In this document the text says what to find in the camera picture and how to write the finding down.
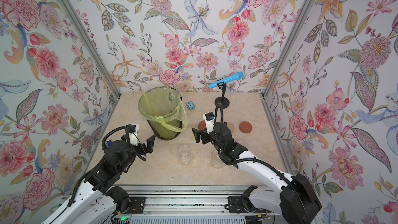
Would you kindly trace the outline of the clear plastic rice jar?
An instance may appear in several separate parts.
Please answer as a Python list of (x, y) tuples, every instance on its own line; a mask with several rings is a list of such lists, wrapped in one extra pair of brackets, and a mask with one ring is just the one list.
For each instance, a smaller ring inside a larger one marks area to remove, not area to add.
[(216, 150), (213, 150), (210, 154), (210, 162), (212, 167), (216, 169), (220, 169), (224, 166), (224, 162), (221, 161), (218, 152)]

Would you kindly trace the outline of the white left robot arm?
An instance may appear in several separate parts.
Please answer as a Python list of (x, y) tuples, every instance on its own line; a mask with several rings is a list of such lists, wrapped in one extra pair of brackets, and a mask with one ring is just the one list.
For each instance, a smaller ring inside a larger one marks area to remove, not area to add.
[(117, 127), (101, 143), (104, 155), (90, 171), (79, 178), (71, 196), (44, 223), (100, 224), (132, 208), (130, 195), (115, 183), (127, 173), (136, 159), (146, 161), (153, 152), (155, 135), (142, 143), (134, 124)]

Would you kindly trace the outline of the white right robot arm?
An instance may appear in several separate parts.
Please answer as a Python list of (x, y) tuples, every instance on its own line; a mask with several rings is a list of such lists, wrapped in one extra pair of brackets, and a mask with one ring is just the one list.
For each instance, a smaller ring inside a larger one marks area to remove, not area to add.
[(251, 186), (242, 194), (242, 203), (249, 212), (264, 209), (281, 214), (289, 224), (310, 224), (322, 209), (309, 180), (302, 174), (292, 175), (260, 160), (247, 147), (234, 141), (224, 121), (223, 106), (203, 115), (205, 129), (193, 129), (197, 143), (211, 143), (226, 166), (233, 166), (254, 176), (271, 190), (265, 192)]

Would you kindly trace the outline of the small blue figurine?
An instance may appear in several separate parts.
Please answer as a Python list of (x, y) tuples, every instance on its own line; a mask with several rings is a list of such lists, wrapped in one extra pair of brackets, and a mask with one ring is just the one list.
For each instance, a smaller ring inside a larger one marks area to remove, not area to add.
[(195, 109), (195, 104), (192, 101), (186, 103), (186, 107), (188, 110), (192, 111)]

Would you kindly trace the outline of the small blue box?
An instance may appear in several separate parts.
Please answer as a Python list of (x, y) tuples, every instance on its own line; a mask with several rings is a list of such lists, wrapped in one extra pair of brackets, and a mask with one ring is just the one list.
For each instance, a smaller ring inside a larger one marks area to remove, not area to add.
[(112, 142), (112, 141), (110, 141), (110, 140), (109, 140), (109, 141), (106, 141), (106, 142), (105, 142), (105, 146), (104, 146), (104, 148), (105, 148), (105, 149), (108, 149), (108, 148), (110, 148), (110, 147), (112, 146), (112, 143), (113, 143), (113, 142)]

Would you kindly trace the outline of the blue toy microphone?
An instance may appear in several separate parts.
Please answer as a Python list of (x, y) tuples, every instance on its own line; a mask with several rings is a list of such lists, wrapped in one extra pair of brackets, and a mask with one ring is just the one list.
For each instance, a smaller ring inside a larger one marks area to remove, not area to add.
[(241, 79), (243, 79), (243, 77), (244, 77), (243, 72), (237, 72), (232, 76), (226, 77), (224, 79), (218, 80), (218, 81), (208, 85), (208, 88), (209, 89), (216, 88), (216, 87), (219, 88), (219, 87), (222, 87), (224, 84), (228, 84), (228, 83), (236, 81), (236, 80), (241, 80)]

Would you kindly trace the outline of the aluminium corner post right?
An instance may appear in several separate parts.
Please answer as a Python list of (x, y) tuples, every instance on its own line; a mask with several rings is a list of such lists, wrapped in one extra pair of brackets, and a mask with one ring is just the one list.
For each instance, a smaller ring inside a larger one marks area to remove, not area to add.
[(304, 1), (302, 8), (301, 8), (301, 12), (297, 17), (295, 24), (293, 25), (291, 33), (287, 37), (287, 41), (286, 41), (284, 48), (282, 49), (281, 55), (278, 58), (278, 60), (276, 61), (276, 66), (274, 67), (274, 70), (271, 74), (268, 85), (264, 89), (264, 93), (262, 94), (263, 101), (265, 101), (267, 99), (267, 97), (272, 94), (272, 89), (276, 83), (278, 75), (279, 75), (281, 69), (283, 68), (284, 63), (288, 59), (290, 50), (296, 43), (296, 39), (297, 39), (302, 27), (304, 26), (306, 18), (308, 17), (308, 13), (310, 12), (314, 2), (315, 2), (315, 0), (305, 0)]

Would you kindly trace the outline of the aluminium corner post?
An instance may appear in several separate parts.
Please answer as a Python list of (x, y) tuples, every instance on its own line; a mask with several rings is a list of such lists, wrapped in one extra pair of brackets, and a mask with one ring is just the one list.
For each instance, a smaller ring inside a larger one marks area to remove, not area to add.
[(65, 14), (68, 16), (72, 25), (76, 28), (76, 32), (79, 36), (79, 39), (83, 43), (83, 45), (87, 48), (89, 54), (92, 56), (94, 63), (97, 65), (99, 72), (103, 75), (103, 79), (108, 85), (111, 93), (114, 94), (116, 101), (118, 101), (121, 97), (121, 93), (119, 89), (117, 89), (109, 71), (107, 70), (103, 60), (101, 59), (100, 54), (98, 53), (95, 45), (93, 44), (91, 38), (86, 32), (86, 28), (84, 24), (81, 22), (75, 8), (71, 4), (70, 0), (59, 0), (62, 9), (65, 11)]
[(262, 94), (263, 101), (265, 101), (267, 99), (267, 97), (272, 94), (272, 89), (276, 83), (278, 75), (279, 75), (281, 69), (283, 68), (284, 63), (288, 59), (290, 50), (296, 43), (296, 39), (297, 39), (302, 27), (304, 26), (306, 18), (308, 17), (308, 13), (310, 12), (314, 2), (315, 2), (315, 0), (305, 0), (304, 1), (302, 8), (301, 8), (301, 12), (297, 17), (295, 24), (293, 25), (291, 33), (287, 37), (287, 41), (286, 41), (284, 48), (282, 49), (281, 55), (278, 58), (278, 60), (276, 61), (276, 66), (274, 67), (274, 70), (271, 74), (268, 85), (264, 89), (264, 93)]

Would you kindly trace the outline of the aluminium corner post left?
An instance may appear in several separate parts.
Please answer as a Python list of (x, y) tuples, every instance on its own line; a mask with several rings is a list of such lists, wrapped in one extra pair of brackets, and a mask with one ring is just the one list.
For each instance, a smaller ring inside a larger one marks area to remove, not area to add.
[(68, 16), (72, 25), (76, 28), (76, 32), (79, 36), (79, 39), (83, 43), (83, 45), (87, 48), (89, 54), (92, 56), (94, 63), (97, 65), (99, 72), (103, 75), (103, 79), (108, 85), (111, 93), (114, 94), (116, 101), (118, 101), (121, 97), (121, 93), (119, 89), (117, 89), (109, 71), (107, 70), (103, 60), (101, 59), (100, 54), (98, 53), (95, 45), (93, 44), (91, 38), (86, 32), (86, 28), (84, 24), (81, 22), (75, 8), (71, 4), (70, 0), (59, 0), (62, 9), (65, 11), (65, 14)]

